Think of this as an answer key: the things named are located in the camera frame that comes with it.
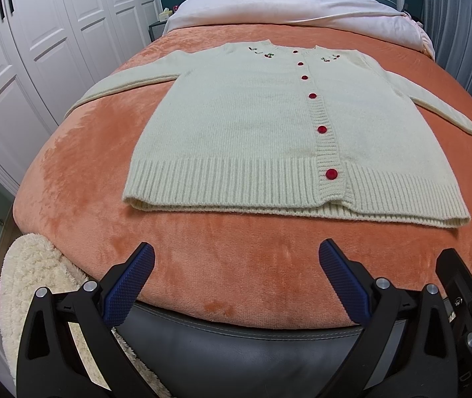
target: sweater sleeve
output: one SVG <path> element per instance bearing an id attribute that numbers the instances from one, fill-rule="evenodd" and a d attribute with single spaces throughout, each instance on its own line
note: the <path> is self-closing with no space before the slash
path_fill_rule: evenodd
<path id="1" fill-rule="evenodd" d="M 64 117 L 66 118 L 70 115 L 76 107 L 91 102 L 92 100 L 144 85 L 175 81 L 183 73 L 201 64 L 207 63 L 208 60 L 216 58 L 216 56 L 222 53 L 231 52 L 231 50 L 231 43 L 194 53 L 177 50 L 148 64 L 113 73 L 94 84 L 83 97 L 68 110 Z"/>
<path id="2" fill-rule="evenodd" d="M 397 90 L 400 90 L 402 93 L 408 95 L 413 103 L 422 106 L 433 113 L 436 113 L 469 135 L 472 135 L 472 121 L 467 116 L 455 110 L 449 104 L 428 90 L 422 88 L 420 85 L 417 85 L 415 82 L 412 82 L 409 79 L 406 79 L 403 76 L 400 76 L 391 71 L 384 70 L 374 58 L 361 52 L 360 55 L 363 57 L 365 63 L 373 71 L 376 71 L 376 73 L 388 81 Z"/>

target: sweater collar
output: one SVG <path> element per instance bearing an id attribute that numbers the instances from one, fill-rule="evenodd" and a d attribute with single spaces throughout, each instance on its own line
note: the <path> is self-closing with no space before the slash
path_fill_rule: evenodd
<path id="1" fill-rule="evenodd" d="M 262 40 L 259 42 L 253 42 L 253 45 L 256 47 L 262 47 L 267 50 L 271 51 L 277 51 L 277 52 L 282 52 L 285 51 L 286 53 L 291 53 L 293 50 L 298 50 L 301 53 L 309 53 L 311 51 L 314 51 L 316 49 L 322 49 L 322 50 L 327 50 L 325 47 L 317 46 L 315 45 L 314 47 L 292 47 L 292 46 L 280 46 L 280 45 L 275 45 L 271 43 L 271 40 Z"/>

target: white wardrobe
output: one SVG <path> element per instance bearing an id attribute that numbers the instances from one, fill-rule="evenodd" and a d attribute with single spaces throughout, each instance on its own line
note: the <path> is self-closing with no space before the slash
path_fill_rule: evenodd
<path id="1" fill-rule="evenodd" d="M 0 182 L 15 194 L 64 114 L 150 42 L 160 0 L 0 0 Z"/>

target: white knit cardigan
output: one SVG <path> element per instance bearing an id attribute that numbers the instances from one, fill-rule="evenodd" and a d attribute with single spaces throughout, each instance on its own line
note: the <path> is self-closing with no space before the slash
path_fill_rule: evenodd
<path id="1" fill-rule="evenodd" d="M 103 79 L 73 108 L 173 79 L 134 149 L 123 200 L 136 208 L 470 220 L 414 103 L 471 135 L 472 122 L 359 51 L 269 40 L 174 51 Z"/>

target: wooden floor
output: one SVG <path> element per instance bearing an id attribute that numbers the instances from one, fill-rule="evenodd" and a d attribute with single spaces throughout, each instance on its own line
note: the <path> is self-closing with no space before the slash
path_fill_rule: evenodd
<path id="1" fill-rule="evenodd" d="M 6 217 L 2 233 L 0 234 L 0 273 L 2 272 L 3 260 L 6 256 L 7 250 L 20 236 L 22 236 L 22 232 L 20 232 L 20 229 L 13 219 L 13 209 L 11 207 Z"/>

